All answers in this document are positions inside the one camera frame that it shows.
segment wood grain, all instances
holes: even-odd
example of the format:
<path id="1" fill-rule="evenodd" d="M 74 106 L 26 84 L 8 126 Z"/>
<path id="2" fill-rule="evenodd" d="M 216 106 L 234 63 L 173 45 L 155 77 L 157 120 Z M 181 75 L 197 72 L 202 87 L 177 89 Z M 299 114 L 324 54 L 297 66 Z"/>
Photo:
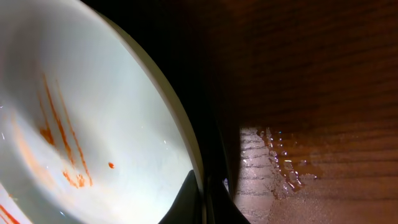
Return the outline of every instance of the wood grain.
<path id="1" fill-rule="evenodd" d="M 249 221 L 398 223 L 395 1 L 163 4 L 201 49 L 203 79 L 240 170 L 236 205 Z M 266 128 L 282 131 L 292 160 L 322 171 L 282 200 L 258 136 Z"/>

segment orange sauce streak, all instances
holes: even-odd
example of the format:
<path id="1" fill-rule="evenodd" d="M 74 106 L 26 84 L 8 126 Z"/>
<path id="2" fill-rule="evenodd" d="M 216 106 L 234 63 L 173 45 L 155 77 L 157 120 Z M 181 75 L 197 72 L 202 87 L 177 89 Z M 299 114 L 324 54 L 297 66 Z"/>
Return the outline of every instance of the orange sauce streak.
<path id="1" fill-rule="evenodd" d="M 54 141 L 54 138 L 52 137 L 51 129 L 50 129 L 50 126 L 49 126 L 49 121 L 47 120 L 47 115 L 45 114 L 43 103 L 42 103 L 42 99 L 41 99 L 39 93 L 37 93 L 37 97 L 39 98 L 40 109 L 42 110 L 42 113 L 43 113 L 43 116 L 44 116 L 44 121 L 45 121 L 45 127 L 46 127 L 45 129 L 44 128 L 40 128 L 40 134 L 44 137 L 44 139 L 49 144 L 51 144 L 52 146 L 55 146 L 55 141 Z"/>
<path id="2" fill-rule="evenodd" d="M 93 179 L 91 178 L 90 173 L 88 172 L 88 168 L 87 168 L 87 164 L 86 164 L 86 161 L 85 161 L 85 157 L 84 157 L 83 151 L 81 150 L 81 147 L 79 145 L 79 142 L 78 142 L 76 134 L 75 134 L 75 131 L 72 128 L 72 124 L 71 124 L 70 119 L 69 119 L 67 107 L 65 106 L 65 102 L 63 100 L 63 97 L 62 97 L 62 94 L 61 94 L 61 90 L 60 90 L 60 85 L 58 84 L 58 80 L 56 80 L 56 83 L 57 83 L 57 88 L 58 88 L 58 94 L 59 94 L 61 102 L 62 102 L 63 111 L 65 113 L 65 116 L 67 117 L 69 130 L 72 133 L 73 139 L 75 140 L 76 146 L 77 146 L 77 148 L 79 150 L 81 163 L 83 164 L 83 167 L 85 168 L 86 174 L 87 174 L 87 176 L 88 176 L 88 178 L 90 180 L 90 186 L 92 186 L 93 185 Z"/>
<path id="3" fill-rule="evenodd" d="M 2 215 L 0 215 L 0 218 L 3 219 L 6 224 L 8 224 L 6 218 L 4 218 Z"/>
<path id="4" fill-rule="evenodd" d="M 0 205 L 0 210 L 2 210 L 2 212 L 7 215 L 8 219 L 10 219 L 13 224 L 19 224 L 19 222 L 14 217 L 12 217 L 12 215 L 8 213 L 7 210 L 1 205 Z"/>
<path id="5" fill-rule="evenodd" d="M 22 156 L 25 159 L 27 165 L 31 167 L 31 169 L 37 174 L 43 184 L 46 184 L 49 187 L 53 186 L 54 181 L 51 178 L 51 175 L 35 160 L 35 157 L 32 154 L 30 147 L 25 142 L 24 136 L 19 130 L 15 115 L 12 116 L 11 121 L 14 127 L 16 142 L 21 149 Z"/>
<path id="6" fill-rule="evenodd" d="M 79 187 L 84 187 L 85 186 L 85 179 L 83 175 L 79 174 L 76 176 L 77 180 L 79 181 Z"/>
<path id="7" fill-rule="evenodd" d="M 67 170 L 62 172 L 63 176 L 68 180 L 69 184 L 73 187 L 79 188 L 77 184 L 70 178 L 69 173 Z"/>
<path id="8" fill-rule="evenodd" d="M 45 78 L 45 74 L 43 73 L 43 80 L 44 80 L 44 86 L 45 86 L 45 91 L 47 93 L 47 97 L 49 98 L 49 102 L 50 102 L 50 106 L 51 106 L 51 110 L 52 110 L 52 114 L 54 115 L 54 118 L 58 124 L 58 129 L 60 130 L 61 136 L 62 136 L 62 141 L 63 144 L 65 145 L 65 149 L 67 150 L 67 154 L 68 154 L 68 158 L 70 160 L 70 162 L 72 163 L 72 167 L 75 166 L 75 161 L 73 160 L 73 154 L 72 154 L 72 150 L 70 149 L 70 146 L 68 144 L 67 141 L 67 136 L 65 134 L 65 131 L 63 130 L 62 127 L 62 123 L 60 118 L 58 117 L 57 112 L 55 111 L 54 105 L 52 103 L 52 98 L 51 98 L 51 94 L 50 94 L 50 90 L 49 90 L 49 86 L 47 85 L 47 80 Z"/>

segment black object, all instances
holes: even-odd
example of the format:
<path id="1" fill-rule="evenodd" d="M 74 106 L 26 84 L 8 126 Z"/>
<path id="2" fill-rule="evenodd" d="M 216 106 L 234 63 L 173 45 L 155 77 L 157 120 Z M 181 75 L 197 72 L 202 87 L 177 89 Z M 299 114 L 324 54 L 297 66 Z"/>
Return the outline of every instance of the black object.
<path id="1" fill-rule="evenodd" d="M 207 223 L 249 223 L 223 185 L 233 191 L 226 153 L 216 119 L 202 85 L 198 43 L 191 43 L 161 0 L 82 0 L 126 31 L 153 59 L 179 97 L 197 137 L 205 170 L 205 195 L 200 197 L 195 174 L 189 172 L 172 208 L 160 223 L 201 223 L 202 204 Z"/>

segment white bowl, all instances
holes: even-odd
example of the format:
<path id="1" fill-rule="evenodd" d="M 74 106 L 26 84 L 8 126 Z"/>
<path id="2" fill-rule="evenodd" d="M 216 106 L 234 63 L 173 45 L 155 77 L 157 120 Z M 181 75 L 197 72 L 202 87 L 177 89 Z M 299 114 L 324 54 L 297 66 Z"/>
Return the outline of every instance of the white bowl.
<path id="1" fill-rule="evenodd" d="M 0 223 L 157 223 L 188 171 L 203 189 L 177 96 L 108 22 L 123 38 L 79 1 L 0 1 Z"/>

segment water spill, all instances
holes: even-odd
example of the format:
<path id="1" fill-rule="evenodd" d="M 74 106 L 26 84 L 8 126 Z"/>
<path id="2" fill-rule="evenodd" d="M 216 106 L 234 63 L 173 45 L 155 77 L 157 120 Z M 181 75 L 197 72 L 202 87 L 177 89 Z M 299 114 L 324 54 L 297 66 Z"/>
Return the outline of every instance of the water spill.
<path id="1" fill-rule="evenodd" d="M 259 129 L 257 134 L 269 148 L 269 160 L 277 175 L 272 193 L 275 198 L 285 198 L 302 189 L 305 184 L 322 176 L 323 172 L 312 163 L 310 153 L 303 147 L 308 144 L 294 134 Z"/>

